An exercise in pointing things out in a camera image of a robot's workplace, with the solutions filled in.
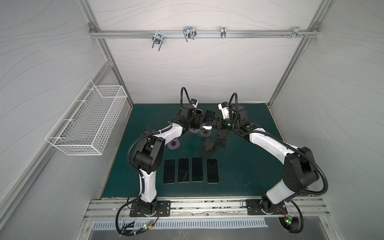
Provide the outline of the pink phone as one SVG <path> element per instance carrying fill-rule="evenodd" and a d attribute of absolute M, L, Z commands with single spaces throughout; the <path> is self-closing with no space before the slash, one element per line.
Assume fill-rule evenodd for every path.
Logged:
<path fill-rule="evenodd" d="M 203 125 L 202 127 L 204 129 L 210 129 L 213 126 L 213 122 L 216 117 L 216 112 L 212 110 L 206 110 L 204 113 L 204 118 L 203 118 Z"/>

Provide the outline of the purple phone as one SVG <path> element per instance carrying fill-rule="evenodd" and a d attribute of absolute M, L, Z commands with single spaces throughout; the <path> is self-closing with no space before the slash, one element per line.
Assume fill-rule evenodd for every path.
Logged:
<path fill-rule="evenodd" d="M 187 183 L 190 181 L 190 159 L 178 159 L 178 182 Z"/>

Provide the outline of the silver phone black screen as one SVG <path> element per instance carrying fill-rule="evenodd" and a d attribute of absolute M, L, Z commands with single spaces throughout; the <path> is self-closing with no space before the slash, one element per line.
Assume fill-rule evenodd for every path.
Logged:
<path fill-rule="evenodd" d="M 163 183 L 165 185 L 174 184 L 176 181 L 176 160 L 168 159 L 164 161 Z"/>

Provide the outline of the teal phone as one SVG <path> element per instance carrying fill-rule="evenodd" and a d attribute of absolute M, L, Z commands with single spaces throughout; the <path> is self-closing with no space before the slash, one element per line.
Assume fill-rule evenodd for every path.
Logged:
<path fill-rule="evenodd" d="M 207 181 L 211 184 L 217 184 L 220 181 L 219 166 L 217 159 L 207 159 Z"/>

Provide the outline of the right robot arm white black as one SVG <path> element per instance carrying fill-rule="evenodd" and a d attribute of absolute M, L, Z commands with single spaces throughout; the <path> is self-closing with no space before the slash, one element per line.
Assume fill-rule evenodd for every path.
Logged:
<path fill-rule="evenodd" d="M 314 161 L 312 151 L 297 148 L 271 135 L 255 123 L 251 123 L 243 106 L 223 102 L 218 105 L 222 112 L 213 122 L 218 130 L 214 148 L 225 148 L 229 132 L 244 140 L 244 146 L 256 145 L 279 160 L 283 166 L 281 180 L 262 195 L 262 211 L 271 215 L 280 204 L 288 202 L 300 193 L 320 196 L 328 190 L 328 180 Z"/>

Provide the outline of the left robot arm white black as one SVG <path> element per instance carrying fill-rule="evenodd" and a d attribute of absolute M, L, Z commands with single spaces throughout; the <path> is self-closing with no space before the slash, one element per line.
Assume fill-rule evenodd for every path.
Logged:
<path fill-rule="evenodd" d="M 133 162 L 130 166 L 140 177 L 139 207 L 146 215 L 152 215 L 157 208 L 158 194 L 156 190 L 156 172 L 164 154 L 165 146 L 172 140 L 181 137 L 190 129 L 200 127 L 202 111 L 198 109 L 198 101 L 192 99 L 189 104 L 182 104 L 179 113 L 169 125 L 155 132 L 144 132 L 129 149 L 133 147 Z"/>

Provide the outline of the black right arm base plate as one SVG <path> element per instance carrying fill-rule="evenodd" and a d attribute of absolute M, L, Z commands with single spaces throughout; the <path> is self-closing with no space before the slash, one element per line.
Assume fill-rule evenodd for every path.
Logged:
<path fill-rule="evenodd" d="M 287 214 L 286 205 L 281 202 L 273 204 L 268 199 L 246 199 L 242 202 L 242 206 L 246 208 L 247 214 L 255 215 L 284 215 Z"/>

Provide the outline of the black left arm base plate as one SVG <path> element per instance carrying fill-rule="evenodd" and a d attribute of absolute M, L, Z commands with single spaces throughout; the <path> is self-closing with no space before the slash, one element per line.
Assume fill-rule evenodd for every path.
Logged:
<path fill-rule="evenodd" d="M 132 203 L 130 217 L 169 217 L 171 211 L 170 201 L 158 201 L 147 203 L 138 200 Z"/>

